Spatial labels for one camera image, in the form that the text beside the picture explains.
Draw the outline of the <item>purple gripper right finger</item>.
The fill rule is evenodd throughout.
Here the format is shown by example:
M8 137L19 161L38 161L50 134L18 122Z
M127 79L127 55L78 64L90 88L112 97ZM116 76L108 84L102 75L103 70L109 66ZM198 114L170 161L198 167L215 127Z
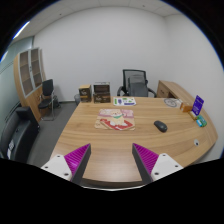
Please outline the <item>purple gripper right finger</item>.
M182 169L182 166L168 154L155 152L132 144L132 154L144 184L152 183Z

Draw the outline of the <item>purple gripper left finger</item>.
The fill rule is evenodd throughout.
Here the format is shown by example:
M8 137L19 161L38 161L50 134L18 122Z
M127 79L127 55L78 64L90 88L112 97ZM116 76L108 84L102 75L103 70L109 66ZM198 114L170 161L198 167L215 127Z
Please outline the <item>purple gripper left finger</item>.
M79 185L91 155L91 145L86 144L68 153L56 154L42 169Z

